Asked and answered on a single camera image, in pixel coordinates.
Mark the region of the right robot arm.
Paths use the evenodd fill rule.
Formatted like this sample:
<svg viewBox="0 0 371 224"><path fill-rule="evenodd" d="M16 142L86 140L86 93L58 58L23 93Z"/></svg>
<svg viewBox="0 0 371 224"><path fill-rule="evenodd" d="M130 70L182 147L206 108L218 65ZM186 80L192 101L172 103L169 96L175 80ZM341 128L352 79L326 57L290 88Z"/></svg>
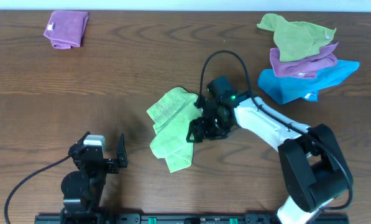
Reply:
<svg viewBox="0 0 371 224"><path fill-rule="evenodd" d="M347 223L327 211L347 208L353 177L332 130L298 123L267 106L250 90L238 93L226 77L207 85L211 100L199 95L202 116L190 122L187 142L227 138L234 128L256 134L279 154L289 197L277 223Z"/></svg>

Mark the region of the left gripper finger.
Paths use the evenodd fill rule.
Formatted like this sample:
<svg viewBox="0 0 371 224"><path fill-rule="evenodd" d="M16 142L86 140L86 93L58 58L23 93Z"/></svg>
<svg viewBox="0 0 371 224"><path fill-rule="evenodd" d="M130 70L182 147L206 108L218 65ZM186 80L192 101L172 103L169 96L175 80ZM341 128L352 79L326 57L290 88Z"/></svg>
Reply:
<svg viewBox="0 0 371 224"><path fill-rule="evenodd" d="M83 144L84 140L86 139L86 137L90 135L90 132L87 131L77 142L76 144Z"/></svg>
<svg viewBox="0 0 371 224"><path fill-rule="evenodd" d="M116 157L119 168L127 168L128 160L125 147L125 136L122 133L119 139L119 143L116 147Z"/></svg>

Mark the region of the blue cloth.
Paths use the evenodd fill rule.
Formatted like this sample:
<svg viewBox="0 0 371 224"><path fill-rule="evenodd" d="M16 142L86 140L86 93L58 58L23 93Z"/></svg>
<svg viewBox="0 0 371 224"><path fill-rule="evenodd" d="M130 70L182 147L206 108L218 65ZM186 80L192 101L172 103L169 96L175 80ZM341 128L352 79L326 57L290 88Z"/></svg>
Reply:
<svg viewBox="0 0 371 224"><path fill-rule="evenodd" d="M356 61L339 60L334 67L319 70L316 78L312 79L278 78L274 75L273 69L265 69L257 83L259 88L279 105L298 98L317 102L320 90L340 85L357 71L359 66L360 63Z"/></svg>

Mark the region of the olive green cloth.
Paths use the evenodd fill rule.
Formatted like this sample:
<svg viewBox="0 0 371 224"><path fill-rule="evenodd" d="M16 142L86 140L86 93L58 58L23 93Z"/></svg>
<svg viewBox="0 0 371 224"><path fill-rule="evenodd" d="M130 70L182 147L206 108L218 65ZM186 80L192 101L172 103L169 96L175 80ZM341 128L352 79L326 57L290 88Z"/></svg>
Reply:
<svg viewBox="0 0 371 224"><path fill-rule="evenodd" d="M281 62L293 62L319 54L320 48L328 45L336 33L335 29L310 22L289 22L273 13L265 14L257 27L273 32Z"/></svg>

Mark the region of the light green cloth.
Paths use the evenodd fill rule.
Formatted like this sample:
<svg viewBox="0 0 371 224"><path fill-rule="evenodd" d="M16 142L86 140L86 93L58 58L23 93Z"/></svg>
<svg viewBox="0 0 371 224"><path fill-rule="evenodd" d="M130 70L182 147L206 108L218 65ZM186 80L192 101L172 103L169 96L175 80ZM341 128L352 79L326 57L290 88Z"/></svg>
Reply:
<svg viewBox="0 0 371 224"><path fill-rule="evenodd" d="M201 117L201 111L194 105L197 98L196 94L176 87L147 110L155 131L150 148L156 158L165 159L171 173L192 164L194 145L186 137L190 122Z"/></svg>

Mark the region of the crumpled purple cloth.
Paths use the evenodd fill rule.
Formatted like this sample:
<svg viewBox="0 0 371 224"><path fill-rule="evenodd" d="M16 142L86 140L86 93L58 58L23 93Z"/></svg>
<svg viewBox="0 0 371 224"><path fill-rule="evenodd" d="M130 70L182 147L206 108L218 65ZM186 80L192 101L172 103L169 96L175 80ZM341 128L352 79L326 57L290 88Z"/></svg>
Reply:
<svg viewBox="0 0 371 224"><path fill-rule="evenodd" d="M338 42L329 43L319 48L317 55L312 55L292 62L280 62L279 48L270 49L270 63L277 78L299 78L314 79L319 70L333 67L338 61L333 51L338 46Z"/></svg>

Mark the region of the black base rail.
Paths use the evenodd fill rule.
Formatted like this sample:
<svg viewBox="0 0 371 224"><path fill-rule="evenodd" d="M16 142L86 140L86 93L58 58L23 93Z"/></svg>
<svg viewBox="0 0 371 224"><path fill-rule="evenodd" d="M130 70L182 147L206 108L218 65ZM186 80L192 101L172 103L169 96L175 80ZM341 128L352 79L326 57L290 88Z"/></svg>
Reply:
<svg viewBox="0 0 371 224"><path fill-rule="evenodd" d="M35 224L281 224L271 213L245 215L140 215L121 213L110 217L70 218L68 215L37 215Z"/></svg>

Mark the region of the folded purple cloth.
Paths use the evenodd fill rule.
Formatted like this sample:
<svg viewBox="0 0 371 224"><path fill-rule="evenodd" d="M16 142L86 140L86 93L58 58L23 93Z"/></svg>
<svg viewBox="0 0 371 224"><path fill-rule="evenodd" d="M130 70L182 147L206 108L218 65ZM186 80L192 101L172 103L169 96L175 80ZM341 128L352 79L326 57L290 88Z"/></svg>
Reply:
<svg viewBox="0 0 371 224"><path fill-rule="evenodd" d="M88 19L88 12L53 11L44 36L55 49L80 47Z"/></svg>

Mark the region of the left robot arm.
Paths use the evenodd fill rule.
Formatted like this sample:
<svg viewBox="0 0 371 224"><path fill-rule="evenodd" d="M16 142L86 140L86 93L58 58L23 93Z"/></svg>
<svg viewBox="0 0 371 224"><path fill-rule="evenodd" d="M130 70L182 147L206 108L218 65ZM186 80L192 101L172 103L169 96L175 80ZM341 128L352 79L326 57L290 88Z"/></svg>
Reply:
<svg viewBox="0 0 371 224"><path fill-rule="evenodd" d="M114 223L114 216L99 206L108 174L118 174L128 165L125 138L122 134L116 157L106 159L106 141L102 135L86 132L68 150L77 171L70 172L61 183L64 208L60 223Z"/></svg>

